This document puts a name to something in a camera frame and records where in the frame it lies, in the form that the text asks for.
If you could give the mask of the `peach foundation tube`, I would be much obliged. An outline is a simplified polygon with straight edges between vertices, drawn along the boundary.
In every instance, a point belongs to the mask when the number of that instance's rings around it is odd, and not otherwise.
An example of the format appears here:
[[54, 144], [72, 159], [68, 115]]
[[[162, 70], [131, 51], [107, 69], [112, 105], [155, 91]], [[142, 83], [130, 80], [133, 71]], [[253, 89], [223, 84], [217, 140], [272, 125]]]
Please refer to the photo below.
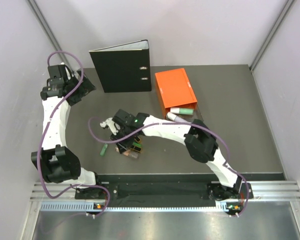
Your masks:
[[131, 158], [131, 159], [138, 159], [139, 158], [139, 154], [135, 151], [131, 151], [130, 149], [129, 150], [125, 150], [124, 152], [120, 153], [120, 150], [118, 147], [115, 148], [116, 152], [121, 154], [121, 155], [124, 155], [128, 158]]

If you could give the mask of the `white cap lilac tube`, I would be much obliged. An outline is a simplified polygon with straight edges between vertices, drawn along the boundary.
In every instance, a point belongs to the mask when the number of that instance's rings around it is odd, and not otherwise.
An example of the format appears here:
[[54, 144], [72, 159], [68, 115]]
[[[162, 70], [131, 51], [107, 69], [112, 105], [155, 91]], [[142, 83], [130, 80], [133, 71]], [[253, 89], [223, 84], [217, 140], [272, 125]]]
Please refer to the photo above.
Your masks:
[[176, 122], [176, 123], [188, 123], [187, 120], [185, 120], [185, 119], [179, 117], [178, 115], [176, 115], [176, 114], [174, 114], [174, 113], [172, 113], [172, 112], [168, 112], [168, 113], [166, 114], [166, 117], [167, 117], [169, 120], [171, 120], [171, 121], [173, 121], [173, 122]]

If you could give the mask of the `white cap mint tube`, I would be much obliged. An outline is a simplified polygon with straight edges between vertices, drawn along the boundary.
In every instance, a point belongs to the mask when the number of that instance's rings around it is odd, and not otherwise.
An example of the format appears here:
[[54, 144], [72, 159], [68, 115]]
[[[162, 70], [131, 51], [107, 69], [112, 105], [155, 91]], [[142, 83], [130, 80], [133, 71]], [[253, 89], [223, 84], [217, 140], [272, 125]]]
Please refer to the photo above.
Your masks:
[[176, 115], [193, 115], [194, 109], [192, 108], [182, 108], [182, 107], [171, 107], [170, 112]]

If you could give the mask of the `orange plastic box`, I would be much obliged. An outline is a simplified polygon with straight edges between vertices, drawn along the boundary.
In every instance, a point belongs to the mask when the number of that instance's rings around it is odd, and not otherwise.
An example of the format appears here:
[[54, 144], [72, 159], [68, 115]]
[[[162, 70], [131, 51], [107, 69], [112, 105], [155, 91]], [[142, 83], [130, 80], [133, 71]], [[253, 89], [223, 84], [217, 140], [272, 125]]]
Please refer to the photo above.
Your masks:
[[163, 117], [170, 108], [197, 108], [197, 98], [184, 68], [156, 72], [155, 89]]

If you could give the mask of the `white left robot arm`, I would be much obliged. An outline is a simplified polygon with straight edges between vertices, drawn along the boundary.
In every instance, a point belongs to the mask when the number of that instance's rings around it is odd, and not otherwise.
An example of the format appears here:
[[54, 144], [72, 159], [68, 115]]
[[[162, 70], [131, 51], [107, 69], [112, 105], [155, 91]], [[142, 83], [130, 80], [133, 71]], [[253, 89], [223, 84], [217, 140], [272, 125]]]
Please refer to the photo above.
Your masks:
[[49, 78], [40, 97], [43, 106], [43, 134], [40, 152], [31, 153], [33, 165], [40, 163], [41, 176], [46, 183], [65, 183], [86, 187], [92, 198], [99, 198], [104, 191], [97, 175], [85, 170], [79, 158], [67, 147], [66, 127], [71, 107], [96, 88], [90, 80], [65, 64], [51, 65]]

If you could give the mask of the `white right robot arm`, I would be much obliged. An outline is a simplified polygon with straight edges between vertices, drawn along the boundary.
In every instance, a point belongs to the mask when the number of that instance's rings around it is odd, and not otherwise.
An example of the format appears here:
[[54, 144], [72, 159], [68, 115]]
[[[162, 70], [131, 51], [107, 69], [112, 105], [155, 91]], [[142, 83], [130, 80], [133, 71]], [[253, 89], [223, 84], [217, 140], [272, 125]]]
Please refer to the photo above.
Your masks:
[[110, 129], [110, 139], [120, 153], [132, 147], [139, 136], [159, 137], [180, 143], [193, 160], [206, 164], [212, 170], [227, 197], [235, 198], [242, 191], [242, 178], [228, 165], [216, 135], [199, 119], [173, 122], [141, 112], [134, 116], [120, 109], [114, 117], [101, 122], [100, 126]]

